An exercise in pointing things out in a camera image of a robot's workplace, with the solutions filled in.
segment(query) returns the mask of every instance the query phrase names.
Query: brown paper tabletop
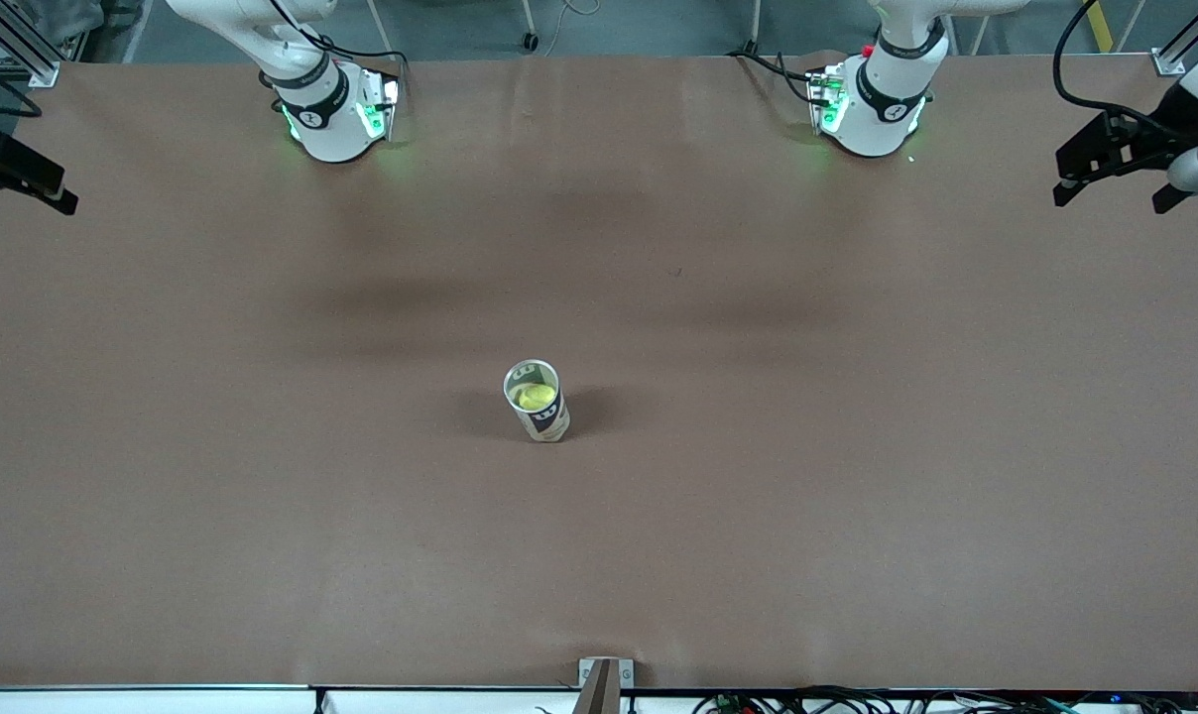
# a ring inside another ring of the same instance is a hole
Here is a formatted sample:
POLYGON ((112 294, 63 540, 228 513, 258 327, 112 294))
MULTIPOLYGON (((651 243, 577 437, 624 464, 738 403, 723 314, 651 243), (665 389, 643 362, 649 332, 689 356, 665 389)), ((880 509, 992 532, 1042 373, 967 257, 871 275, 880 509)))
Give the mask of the brown paper tabletop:
POLYGON ((1198 199, 1053 207, 1047 62, 871 162, 736 60, 423 63, 346 165, 254 67, 66 67, 19 135, 78 216, 0 194, 0 683, 1198 690, 1198 199))

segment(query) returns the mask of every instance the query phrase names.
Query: wire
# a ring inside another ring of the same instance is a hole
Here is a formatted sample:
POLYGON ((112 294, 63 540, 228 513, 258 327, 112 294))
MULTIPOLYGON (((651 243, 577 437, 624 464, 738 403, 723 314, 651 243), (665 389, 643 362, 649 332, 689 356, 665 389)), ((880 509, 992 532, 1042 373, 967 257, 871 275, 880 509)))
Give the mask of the wire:
MULTIPOLYGON (((776 73, 776 75, 781 74, 781 75, 785 75, 786 78, 795 78, 795 80, 798 80, 798 81, 806 81, 806 75, 804 75, 804 73, 801 73, 801 75, 799 75, 799 73, 788 72, 788 69, 780 69, 778 66, 775 66, 775 65, 768 62, 766 59, 761 58, 761 55, 755 55, 754 53, 745 53, 744 49, 736 49, 736 50, 732 50, 732 53, 727 53, 726 55, 727 55, 727 58, 740 58, 743 60, 751 60, 751 62, 757 63, 757 66, 761 66, 763 69, 767 69, 767 72, 774 72, 774 73, 776 73)), ((813 67, 813 68, 806 69, 806 72, 818 72, 818 69, 822 69, 822 68, 824 68, 824 67, 813 67)))
MULTIPOLYGON (((783 55, 775 56, 776 62, 783 63, 783 55)), ((841 688, 833 685, 822 685, 812 688, 800 688, 795 690, 797 700, 791 706, 789 701, 781 700, 780 703, 785 706, 786 709, 793 709, 795 714, 806 714, 806 709, 803 707, 804 700, 827 700, 825 704, 818 706, 817 709, 812 710, 811 714, 825 714, 834 706, 845 706, 849 708, 854 714, 897 714, 894 702, 890 702, 884 696, 877 691, 871 690, 857 690, 857 688, 841 688)))
POLYGON ((1076 104, 1076 107, 1099 109, 1102 110, 1102 113, 1125 114, 1129 117, 1136 119, 1139 123, 1146 125, 1162 132, 1162 134, 1169 135, 1172 139, 1188 140, 1187 135, 1180 134, 1179 131, 1156 122, 1155 119, 1148 117, 1146 114, 1138 113, 1136 109, 1125 107, 1124 104, 1114 104, 1112 101, 1084 99, 1083 96, 1071 95, 1070 91, 1066 90, 1066 84, 1063 81, 1063 54, 1066 53, 1066 43, 1070 41, 1072 32, 1075 32, 1075 28, 1079 25, 1079 20, 1084 19, 1084 14, 1088 14, 1089 8, 1093 8, 1094 4, 1097 4, 1097 0, 1084 0, 1084 2, 1079 6, 1078 12, 1076 12, 1075 17, 1071 18, 1071 22, 1066 24, 1066 29, 1063 29, 1063 35, 1057 41, 1057 48, 1053 49, 1053 87, 1055 87, 1057 93, 1061 96, 1063 99, 1069 101, 1069 103, 1076 104))
MULTIPOLYGON (((697 706, 695 706, 694 709, 691 709, 691 714, 700 714, 700 709, 703 709, 706 704, 709 704, 709 702, 713 702, 713 697, 712 696, 707 696, 703 700, 698 701, 697 706)), ((714 709, 710 709, 710 710, 706 712, 704 714, 712 714, 713 712, 716 712, 716 710, 718 709, 714 708, 714 709)))
MULTIPOLYGON (((780 67, 781 75, 785 75, 785 84, 788 85, 788 90, 793 92, 801 101, 806 101, 807 104, 813 104, 816 107, 827 107, 829 103, 824 99, 811 99, 809 96, 803 95, 798 91, 798 86, 793 84, 793 78, 789 77, 788 69, 785 68, 785 55, 781 53, 775 53, 775 65, 780 67)), ((803 75, 803 81, 806 81, 806 75, 803 75)))
POLYGON ((603 8, 603 0, 595 0, 594 8, 589 10, 579 10, 576 5, 573 5, 573 0, 563 0, 563 5, 559 8, 559 18, 555 22, 555 35, 550 36, 550 44, 545 47, 545 53, 541 53, 541 55, 550 58, 550 53, 555 49, 555 43, 559 41, 559 28, 563 28, 564 13, 571 10, 574 13, 581 14, 581 17, 587 17, 587 14, 598 13, 599 8, 603 8))
POLYGON ((829 103, 823 99, 811 99, 807 95, 803 95, 798 91, 798 86, 793 84, 793 80, 806 81, 807 72, 821 72, 824 67, 812 67, 803 73, 788 72, 788 67, 785 67, 785 54, 775 53, 775 63, 770 63, 761 55, 755 55, 754 53, 745 53, 744 49, 737 49, 734 53, 727 53, 727 58, 740 58, 742 60, 752 60, 758 67, 767 69, 767 72, 774 72, 776 75, 785 78, 785 83, 788 84, 788 90, 793 92, 801 101, 806 101, 807 104, 813 104, 816 107, 827 107, 829 103))
POLYGON ((294 31, 298 31, 300 35, 302 35, 304 40, 308 40, 314 47, 316 47, 316 49, 325 49, 326 53, 333 53, 337 55, 349 55, 349 58, 400 58, 400 63, 403 65, 410 63, 410 60, 405 56, 405 53, 395 53, 394 49, 387 49, 385 50, 385 53, 357 53, 357 50, 355 49, 346 49, 346 47, 337 46, 335 42, 333 42, 331 37, 327 37, 326 35, 317 37, 308 35, 308 31, 304 31, 304 29, 300 26, 300 23, 296 23, 295 18, 291 18, 291 13, 288 13, 278 0, 268 0, 268 4, 273 5, 273 10, 277 10, 282 19, 285 20, 285 24, 291 26, 294 31))
POLYGON ((0 86, 2 86, 5 91, 8 91, 10 95, 16 96, 16 98, 18 98, 20 103, 29 107, 29 109, 13 109, 11 107, 0 107, 0 114, 4 114, 4 116, 6 117, 24 117, 24 119, 35 119, 43 116, 43 109, 41 109, 38 104, 29 99, 26 95, 22 95, 18 90, 13 87, 13 85, 8 84, 8 81, 5 81, 4 78, 1 77, 0 77, 0 86))

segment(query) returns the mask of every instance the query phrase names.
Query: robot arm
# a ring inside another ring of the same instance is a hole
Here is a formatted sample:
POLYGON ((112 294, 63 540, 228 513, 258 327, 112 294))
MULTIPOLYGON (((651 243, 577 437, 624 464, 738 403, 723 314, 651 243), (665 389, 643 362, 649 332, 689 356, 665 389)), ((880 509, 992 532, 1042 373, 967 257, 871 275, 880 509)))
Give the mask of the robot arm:
POLYGON ((175 13, 237 46, 282 99, 291 135, 322 162, 349 162, 389 132, 397 78, 332 58, 309 22, 337 0, 168 0, 175 13))
POLYGON ((1156 126, 1120 109, 1106 109, 1057 150, 1061 181, 1053 202, 1066 206, 1079 190, 1108 176, 1154 169, 1167 184, 1154 194, 1154 210, 1166 213, 1198 194, 1198 63, 1174 84, 1149 114, 1156 126))
POLYGON ((881 14, 881 38, 809 81, 811 121, 861 157, 884 157, 916 131, 930 79, 948 58, 943 14, 1002 14, 1030 0, 867 0, 881 14))
POLYGON ((881 14, 881 37, 896 47, 920 47, 943 14, 986 17, 1012 13, 1030 0, 867 0, 881 14))

